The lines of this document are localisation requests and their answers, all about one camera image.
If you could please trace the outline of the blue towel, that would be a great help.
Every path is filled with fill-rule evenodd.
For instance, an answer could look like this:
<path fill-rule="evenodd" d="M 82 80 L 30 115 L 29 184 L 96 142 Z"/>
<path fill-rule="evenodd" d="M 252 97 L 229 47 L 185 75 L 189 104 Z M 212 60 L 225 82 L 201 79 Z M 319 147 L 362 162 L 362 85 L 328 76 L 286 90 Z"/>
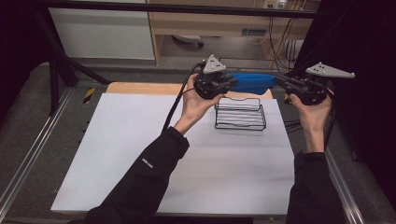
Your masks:
<path fill-rule="evenodd" d="M 268 74 L 233 73 L 236 83 L 230 91 L 262 95 L 276 84 L 276 77 Z"/>

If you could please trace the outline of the wooden table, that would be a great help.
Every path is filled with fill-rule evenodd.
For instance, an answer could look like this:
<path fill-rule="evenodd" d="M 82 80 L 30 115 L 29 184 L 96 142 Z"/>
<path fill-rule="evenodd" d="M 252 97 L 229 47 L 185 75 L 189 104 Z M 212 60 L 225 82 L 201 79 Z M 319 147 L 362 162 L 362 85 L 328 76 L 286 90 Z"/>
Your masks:
<path fill-rule="evenodd" d="M 174 83 L 113 82 L 108 85 L 106 93 L 177 95 L 180 88 L 180 84 Z M 270 90 L 261 95 L 229 91 L 226 96 L 231 98 L 273 99 Z"/>

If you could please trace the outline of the white power strip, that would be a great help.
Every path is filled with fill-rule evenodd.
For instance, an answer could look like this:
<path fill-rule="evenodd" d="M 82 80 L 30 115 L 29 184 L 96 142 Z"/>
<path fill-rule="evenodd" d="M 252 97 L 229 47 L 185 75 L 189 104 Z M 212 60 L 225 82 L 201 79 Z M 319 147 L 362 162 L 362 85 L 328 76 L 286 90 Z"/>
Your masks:
<path fill-rule="evenodd" d="M 263 8 L 282 9 L 286 6 L 288 0 L 264 0 Z"/>

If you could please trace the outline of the person's right hand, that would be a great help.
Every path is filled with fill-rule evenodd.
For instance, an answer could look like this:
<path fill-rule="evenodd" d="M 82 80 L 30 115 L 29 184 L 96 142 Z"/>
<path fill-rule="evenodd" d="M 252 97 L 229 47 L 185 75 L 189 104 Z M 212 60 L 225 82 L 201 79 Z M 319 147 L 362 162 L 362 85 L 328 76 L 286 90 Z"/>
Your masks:
<path fill-rule="evenodd" d="M 304 131 L 308 133 L 322 133 L 332 108 L 331 98 L 326 96 L 318 105 L 304 105 L 301 99 L 295 94 L 291 94 L 290 99 L 291 104 L 299 112 Z"/>

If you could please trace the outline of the black metal stand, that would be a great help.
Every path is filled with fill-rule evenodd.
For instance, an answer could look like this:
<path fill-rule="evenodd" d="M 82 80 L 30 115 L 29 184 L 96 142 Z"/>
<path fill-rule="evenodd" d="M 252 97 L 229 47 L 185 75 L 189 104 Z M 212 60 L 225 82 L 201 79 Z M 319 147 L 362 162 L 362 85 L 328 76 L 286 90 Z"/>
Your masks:
<path fill-rule="evenodd" d="M 78 70 L 84 75 L 91 77 L 100 84 L 108 85 L 110 80 L 99 76 L 87 67 L 70 58 L 62 45 L 60 37 L 54 25 L 50 25 L 50 12 L 43 8 L 31 10 L 40 34 L 43 35 L 43 48 L 49 56 L 49 83 L 50 83 L 50 112 L 52 116 L 60 107 L 60 87 L 61 78 L 67 87 L 76 87 L 78 78 L 75 71 Z"/>
<path fill-rule="evenodd" d="M 313 65 L 315 65 L 314 62 L 299 63 L 286 74 L 286 77 L 301 77 L 305 74 L 305 70 Z"/>

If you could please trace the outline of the white cabinet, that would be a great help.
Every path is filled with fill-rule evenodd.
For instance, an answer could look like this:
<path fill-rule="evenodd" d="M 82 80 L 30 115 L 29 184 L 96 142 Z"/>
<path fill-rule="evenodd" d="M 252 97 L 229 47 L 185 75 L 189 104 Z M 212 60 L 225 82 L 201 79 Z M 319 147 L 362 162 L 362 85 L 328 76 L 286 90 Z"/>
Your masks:
<path fill-rule="evenodd" d="M 155 58 L 147 12 L 51 8 L 64 50 L 73 58 Z"/>

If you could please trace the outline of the black horizontal frame bar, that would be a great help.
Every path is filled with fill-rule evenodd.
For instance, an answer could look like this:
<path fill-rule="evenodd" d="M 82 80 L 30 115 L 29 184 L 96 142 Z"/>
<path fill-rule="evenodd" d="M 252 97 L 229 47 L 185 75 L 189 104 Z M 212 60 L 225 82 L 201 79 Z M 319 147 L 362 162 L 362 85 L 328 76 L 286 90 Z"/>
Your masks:
<path fill-rule="evenodd" d="M 297 19 L 326 19 L 332 16 L 330 11 L 312 10 L 285 10 L 285 9 L 257 9 L 241 7 L 212 7 L 192 5 L 167 5 L 167 4 L 140 4 L 118 3 L 97 1 L 75 0 L 33 0 L 33 4 L 42 7 L 92 9 L 92 10 L 115 10 L 115 11 L 139 11 L 161 13 L 190 13 L 211 15 L 235 15 L 253 17 L 277 17 Z"/>

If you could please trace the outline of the wooden desk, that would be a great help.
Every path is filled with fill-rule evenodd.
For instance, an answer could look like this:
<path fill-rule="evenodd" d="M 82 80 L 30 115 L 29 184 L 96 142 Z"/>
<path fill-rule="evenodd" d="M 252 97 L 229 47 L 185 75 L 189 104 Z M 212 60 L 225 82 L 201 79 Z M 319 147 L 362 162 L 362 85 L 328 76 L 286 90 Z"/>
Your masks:
<path fill-rule="evenodd" d="M 148 4 L 212 7 L 263 8 L 264 0 L 146 0 Z M 148 14 L 155 61 L 162 61 L 163 39 L 167 35 L 243 37 L 261 48 L 265 58 L 273 60 L 285 52 L 289 40 L 303 41 L 310 19 L 269 18 L 190 13 Z"/>

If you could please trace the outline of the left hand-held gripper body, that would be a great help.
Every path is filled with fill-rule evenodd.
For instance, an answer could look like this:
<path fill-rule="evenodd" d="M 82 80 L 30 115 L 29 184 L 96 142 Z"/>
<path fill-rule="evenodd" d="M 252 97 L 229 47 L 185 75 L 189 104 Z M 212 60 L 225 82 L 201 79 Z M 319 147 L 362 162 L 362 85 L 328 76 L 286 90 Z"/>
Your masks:
<path fill-rule="evenodd" d="M 220 94 L 227 92 L 227 80 L 225 78 L 226 67 L 214 56 L 210 55 L 198 77 L 194 80 L 194 88 L 198 95 L 206 100 L 212 100 Z"/>

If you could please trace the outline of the white table board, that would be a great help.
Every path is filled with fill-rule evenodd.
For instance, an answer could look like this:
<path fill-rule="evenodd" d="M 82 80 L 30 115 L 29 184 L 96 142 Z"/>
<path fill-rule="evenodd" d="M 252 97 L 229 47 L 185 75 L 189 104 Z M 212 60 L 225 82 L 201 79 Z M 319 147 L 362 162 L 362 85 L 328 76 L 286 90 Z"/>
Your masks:
<path fill-rule="evenodd" d="M 105 93 L 51 207 L 63 214 L 99 205 L 161 132 L 172 95 Z M 284 215 L 293 153 L 278 104 L 262 100 L 262 131 L 219 130 L 209 110 L 186 134 L 190 148 L 171 174 L 161 216 Z"/>

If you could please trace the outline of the black curtain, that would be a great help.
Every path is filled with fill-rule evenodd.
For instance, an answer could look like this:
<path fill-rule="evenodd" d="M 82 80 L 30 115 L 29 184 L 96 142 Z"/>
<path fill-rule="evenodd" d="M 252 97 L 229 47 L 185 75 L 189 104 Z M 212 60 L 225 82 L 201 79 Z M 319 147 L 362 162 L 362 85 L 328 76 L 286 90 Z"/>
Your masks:
<path fill-rule="evenodd" d="M 47 60 L 27 0 L 0 0 L 0 122 L 31 71 Z"/>
<path fill-rule="evenodd" d="M 353 72 L 336 107 L 353 147 L 396 208 L 396 0 L 321 0 L 298 63 Z"/>

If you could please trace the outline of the person's left hand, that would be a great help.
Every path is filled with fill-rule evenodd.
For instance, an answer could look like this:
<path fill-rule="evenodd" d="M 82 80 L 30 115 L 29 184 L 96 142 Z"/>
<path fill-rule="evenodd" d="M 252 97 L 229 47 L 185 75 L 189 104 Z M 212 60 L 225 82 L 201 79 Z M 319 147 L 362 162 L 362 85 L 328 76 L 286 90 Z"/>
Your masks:
<path fill-rule="evenodd" d="M 198 122 L 211 107 L 216 105 L 222 98 L 218 95 L 211 100 L 201 98 L 194 89 L 194 81 L 197 74 L 191 75 L 187 82 L 188 91 L 183 94 L 183 108 L 179 120 L 174 128 L 184 135 L 196 122 Z"/>

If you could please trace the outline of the black wire rack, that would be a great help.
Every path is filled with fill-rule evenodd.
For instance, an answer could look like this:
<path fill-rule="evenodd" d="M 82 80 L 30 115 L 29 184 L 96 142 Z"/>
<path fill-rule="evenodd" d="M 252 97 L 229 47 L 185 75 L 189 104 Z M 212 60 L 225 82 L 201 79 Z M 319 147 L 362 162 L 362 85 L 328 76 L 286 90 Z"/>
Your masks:
<path fill-rule="evenodd" d="M 227 72 L 266 74 L 240 67 L 227 67 Z M 222 130 L 263 131 L 266 128 L 266 117 L 262 99 L 231 98 L 226 95 L 215 105 L 215 128 Z"/>

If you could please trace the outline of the aluminium floor rail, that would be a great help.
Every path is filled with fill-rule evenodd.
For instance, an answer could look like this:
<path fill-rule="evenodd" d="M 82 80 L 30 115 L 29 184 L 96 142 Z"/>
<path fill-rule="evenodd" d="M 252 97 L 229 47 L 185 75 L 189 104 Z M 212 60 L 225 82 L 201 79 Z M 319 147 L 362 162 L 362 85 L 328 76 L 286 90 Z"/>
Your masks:
<path fill-rule="evenodd" d="M 347 224 L 365 224 L 364 218 L 361 214 L 361 211 L 356 204 L 352 193 L 345 181 L 341 170 L 339 169 L 335 158 L 333 156 L 332 151 L 327 147 L 326 148 L 326 158 L 329 165 L 330 176 L 332 182 L 337 189 L 340 200 L 342 202 L 344 212 L 347 219 Z"/>
<path fill-rule="evenodd" d="M 21 187 L 26 180 L 27 176 L 30 174 L 35 161 L 37 160 L 41 150 L 44 145 L 46 145 L 52 130 L 57 124 L 59 118 L 64 112 L 64 109 L 67 106 L 67 103 L 70 99 L 71 94 L 73 93 L 74 88 L 67 88 L 61 96 L 59 100 L 59 107 L 55 110 L 54 114 L 49 116 L 40 130 L 40 133 L 36 137 L 35 141 L 29 148 L 27 155 L 24 157 L 21 165 L 19 166 L 17 172 L 12 177 L 10 183 L 7 185 L 5 192 L 0 197 L 0 217 L 4 218 L 7 214 L 7 211 L 13 204 L 15 198 L 17 197 Z"/>

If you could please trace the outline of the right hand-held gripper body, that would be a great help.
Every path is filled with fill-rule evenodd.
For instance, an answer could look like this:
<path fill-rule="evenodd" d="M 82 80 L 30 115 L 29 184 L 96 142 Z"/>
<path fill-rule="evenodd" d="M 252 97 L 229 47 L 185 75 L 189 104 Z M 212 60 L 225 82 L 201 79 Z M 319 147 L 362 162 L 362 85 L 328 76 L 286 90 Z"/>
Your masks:
<path fill-rule="evenodd" d="M 288 85 L 291 94 L 297 95 L 304 105 L 318 105 L 329 94 L 327 82 L 332 78 L 354 78 L 353 72 L 340 70 L 319 62 L 305 70 L 304 77 L 292 77 L 295 84 Z"/>

